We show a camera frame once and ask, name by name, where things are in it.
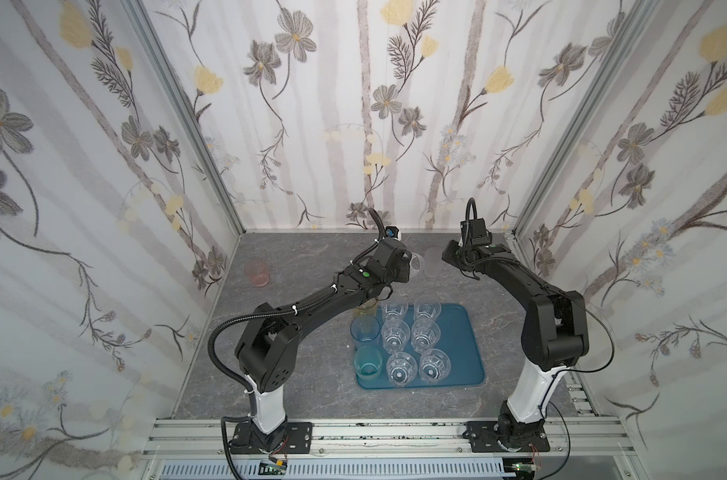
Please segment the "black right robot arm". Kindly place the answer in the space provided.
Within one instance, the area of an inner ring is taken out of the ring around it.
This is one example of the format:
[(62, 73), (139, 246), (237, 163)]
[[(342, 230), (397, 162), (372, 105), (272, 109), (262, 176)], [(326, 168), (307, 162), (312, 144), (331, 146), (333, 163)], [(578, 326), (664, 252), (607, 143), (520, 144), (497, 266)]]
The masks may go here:
[(525, 308), (525, 364), (517, 386), (501, 404), (497, 420), (469, 421), (463, 437), (475, 453), (549, 451), (545, 420), (551, 396), (563, 374), (581, 371), (577, 362), (589, 353), (591, 312), (583, 296), (541, 279), (496, 242), (477, 215), (474, 199), (465, 206), (461, 239), (449, 241), (441, 258), (467, 278), (497, 282)]

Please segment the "green frosted glass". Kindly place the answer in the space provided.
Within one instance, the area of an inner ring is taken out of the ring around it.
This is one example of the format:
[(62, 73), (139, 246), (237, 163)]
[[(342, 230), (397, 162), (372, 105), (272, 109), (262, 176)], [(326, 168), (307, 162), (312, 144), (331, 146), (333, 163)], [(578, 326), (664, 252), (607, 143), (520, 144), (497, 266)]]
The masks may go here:
[(367, 345), (357, 348), (353, 355), (353, 368), (360, 381), (373, 381), (383, 371), (383, 354), (377, 346)]

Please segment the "pink transparent glass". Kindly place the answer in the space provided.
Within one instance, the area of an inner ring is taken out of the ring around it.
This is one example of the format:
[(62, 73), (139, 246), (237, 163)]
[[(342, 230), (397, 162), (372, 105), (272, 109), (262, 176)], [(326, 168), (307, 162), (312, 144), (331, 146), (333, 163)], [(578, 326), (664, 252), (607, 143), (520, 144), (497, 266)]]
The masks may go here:
[(243, 271), (253, 286), (261, 288), (269, 284), (270, 275), (267, 264), (263, 260), (255, 259), (247, 261)]

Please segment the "clear faceted glass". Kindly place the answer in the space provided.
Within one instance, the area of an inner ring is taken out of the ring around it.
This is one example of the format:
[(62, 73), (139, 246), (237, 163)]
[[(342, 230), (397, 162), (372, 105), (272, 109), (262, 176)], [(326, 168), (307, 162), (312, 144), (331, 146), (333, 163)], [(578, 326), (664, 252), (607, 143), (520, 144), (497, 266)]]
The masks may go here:
[(389, 299), (381, 303), (383, 321), (403, 321), (409, 310), (409, 302), (402, 299)]
[(413, 301), (413, 320), (437, 321), (443, 311), (443, 304), (433, 296), (423, 295)]
[(441, 328), (435, 320), (419, 318), (411, 327), (411, 346), (417, 354), (435, 348), (441, 339)]
[(387, 380), (395, 387), (407, 387), (417, 378), (419, 364), (409, 353), (397, 352), (387, 359)]
[(385, 320), (381, 327), (381, 338), (387, 354), (403, 352), (411, 342), (411, 328), (400, 319)]

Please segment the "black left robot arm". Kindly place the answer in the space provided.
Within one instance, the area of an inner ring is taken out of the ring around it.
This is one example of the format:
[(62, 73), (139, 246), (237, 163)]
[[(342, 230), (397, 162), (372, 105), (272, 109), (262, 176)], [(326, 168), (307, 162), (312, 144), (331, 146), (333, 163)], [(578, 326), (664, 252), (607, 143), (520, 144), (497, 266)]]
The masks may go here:
[[(393, 284), (409, 281), (413, 254), (401, 242), (399, 228), (386, 226), (375, 210), (369, 213), (377, 238), (333, 274), (329, 286), (283, 306), (262, 304), (251, 314), (223, 321), (208, 336), (209, 360), (248, 396), (249, 416), (238, 421), (248, 425), (250, 444), (265, 453), (279, 450), (287, 438), (283, 385), (295, 370), (301, 342), (340, 314), (379, 299)], [(238, 369), (233, 370), (216, 353), (216, 342), (225, 330), (241, 324), (245, 330), (234, 350)]]

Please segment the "teal plastic tray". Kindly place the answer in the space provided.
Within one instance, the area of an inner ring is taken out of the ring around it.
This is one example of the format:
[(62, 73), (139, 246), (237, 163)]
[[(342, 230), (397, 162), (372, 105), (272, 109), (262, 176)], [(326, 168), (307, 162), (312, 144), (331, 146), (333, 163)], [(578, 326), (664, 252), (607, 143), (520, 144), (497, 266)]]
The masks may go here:
[[(381, 316), (381, 306), (377, 311), (377, 321), (379, 325), (383, 327), (383, 316)], [(411, 328), (413, 327), (413, 304), (409, 304), (409, 310), (403, 321)], [(451, 374), (445, 380), (437, 384), (426, 384), (419, 378), (419, 369), (417, 369), (417, 378), (413, 383), (409, 384), (410, 388), (421, 388), (421, 387), (443, 387), (443, 386), (473, 386), (477, 385), (485, 380), (485, 372), (483, 371), (483, 362), (481, 361), (481, 354), (479, 354), (479, 348), (477, 348), (477, 342), (475, 341), (475, 334), (473, 334), (473, 328), (471, 327), (471, 320), (469, 320), (469, 312), (455, 303), (443, 303), (443, 311), (437, 319), (437, 325), (441, 328), (441, 339), (435, 348), (443, 350), (451, 358)], [(355, 372), (354, 377), (359, 386), (365, 389), (393, 389), (398, 388), (389, 383), (387, 380), (387, 359), (389, 354), (383, 349), (383, 338), (379, 335), (377, 340), (377, 348), (381, 350), (383, 354), (383, 371), (381, 376), (377, 380), (373, 381), (360, 381), (357, 379)], [(403, 350), (411, 354), (419, 364), (421, 354), (415, 353), (411, 342), (407, 345), (407, 348)]]

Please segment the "blue frosted glass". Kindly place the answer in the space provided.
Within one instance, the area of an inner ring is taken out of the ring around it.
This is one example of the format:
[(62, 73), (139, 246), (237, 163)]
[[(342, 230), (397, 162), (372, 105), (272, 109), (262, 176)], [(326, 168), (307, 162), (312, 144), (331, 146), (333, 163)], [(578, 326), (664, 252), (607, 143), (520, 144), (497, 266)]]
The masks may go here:
[(365, 346), (377, 345), (379, 335), (381, 335), (381, 326), (377, 318), (370, 315), (361, 315), (355, 317), (350, 324), (350, 335), (355, 349)]

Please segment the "white frosted glass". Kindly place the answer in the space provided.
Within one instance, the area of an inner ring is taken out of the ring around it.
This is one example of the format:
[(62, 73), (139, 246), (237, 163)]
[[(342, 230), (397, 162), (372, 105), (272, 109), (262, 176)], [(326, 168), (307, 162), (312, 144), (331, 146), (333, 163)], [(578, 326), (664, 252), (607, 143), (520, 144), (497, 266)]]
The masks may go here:
[(423, 267), (425, 276), (431, 279), (439, 277), (441, 271), (443, 271), (443, 266), (445, 266), (443, 250), (440, 247), (429, 247), (425, 251), (423, 259), (425, 260), (425, 267)]
[(451, 358), (437, 348), (425, 350), (419, 359), (419, 378), (426, 384), (437, 384), (451, 374)]

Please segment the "yellow transparent glass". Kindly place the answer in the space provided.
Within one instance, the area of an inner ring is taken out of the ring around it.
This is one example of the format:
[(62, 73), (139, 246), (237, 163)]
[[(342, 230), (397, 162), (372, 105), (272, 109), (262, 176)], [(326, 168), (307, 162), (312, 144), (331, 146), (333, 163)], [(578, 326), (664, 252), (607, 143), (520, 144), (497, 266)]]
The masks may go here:
[(352, 317), (357, 318), (361, 316), (377, 316), (377, 309), (379, 309), (379, 300), (369, 299), (367, 302), (355, 307), (352, 310)]

